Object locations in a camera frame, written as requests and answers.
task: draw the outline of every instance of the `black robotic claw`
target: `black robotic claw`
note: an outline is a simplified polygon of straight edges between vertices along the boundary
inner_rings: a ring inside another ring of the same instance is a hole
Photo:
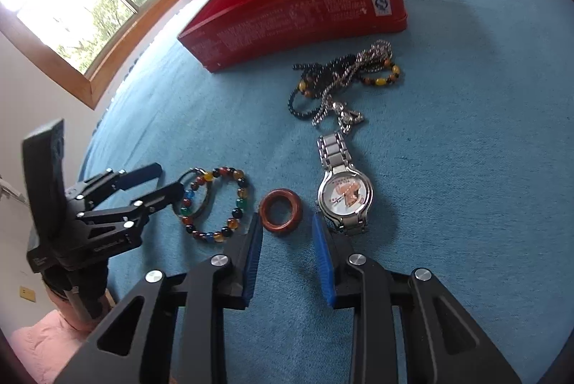
[[[520,384],[484,331],[430,270],[385,270],[331,234],[319,214],[313,240],[323,295],[354,308],[351,384],[397,384],[392,306],[400,307],[409,384]]]
[[[235,233],[223,254],[187,274],[148,272],[90,334],[55,384],[167,383],[180,306],[185,311],[178,382],[225,384],[223,309],[249,305],[262,237],[254,214],[246,235]]]

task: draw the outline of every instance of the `blue tablecloth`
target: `blue tablecloth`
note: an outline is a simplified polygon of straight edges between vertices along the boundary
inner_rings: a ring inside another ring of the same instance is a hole
[[[328,62],[377,36],[210,74],[176,40],[201,4],[187,6],[143,54],[94,134],[80,177],[157,161],[165,183],[190,166],[227,165],[245,170],[256,200],[277,187],[299,193],[300,228],[284,239],[265,233],[251,307],[226,313],[229,381],[346,382],[351,312],[322,299],[310,230],[323,175],[315,141],[334,123],[315,130],[286,103],[298,78],[293,63]],[[532,384],[574,326],[574,4],[405,4],[408,29],[381,36],[404,80],[344,94],[367,117],[348,145],[375,186],[371,231],[353,239],[355,248],[391,270],[430,268]],[[204,230],[222,226],[234,195],[233,185],[218,192]],[[120,297],[148,270],[183,272],[218,248],[192,240],[169,209],[152,216],[143,237],[141,248],[110,261]]]

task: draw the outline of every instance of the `red box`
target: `red box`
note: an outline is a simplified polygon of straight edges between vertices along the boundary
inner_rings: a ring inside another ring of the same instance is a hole
[[[405,28],[403,0],[210,0],[178,38],[213,72],[311,42]]]

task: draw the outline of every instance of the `silver chain necklace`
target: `silver chain necklace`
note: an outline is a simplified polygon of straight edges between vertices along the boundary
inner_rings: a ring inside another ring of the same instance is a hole
[[[329,112],[334,112],[337,115],[339,127],[345,135],[351,131],[354,125],[361,123],[364,120],[363,114],[348,109],[346,103],[335,101],[331,91],[333,88],[337,88],[338,91],[348,88],[353,76],[359,70],[368,70],[369,72],[382,70],[385,60],[391,58],[392,50],[389,41],[378,40],[367,50],[359,52],[355,63],[349,66],[341,76],[335,78],[323,91],[321,105],[311,122],[312,125],[314,127],[319,125],[329,115]]]

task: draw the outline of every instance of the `watch face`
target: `watch face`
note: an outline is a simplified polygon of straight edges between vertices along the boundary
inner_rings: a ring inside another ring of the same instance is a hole
[[[356,175],[341,175],[331,178],[323,191],[323,203],[338,216],[348,216],[367,201],[367,187]]]

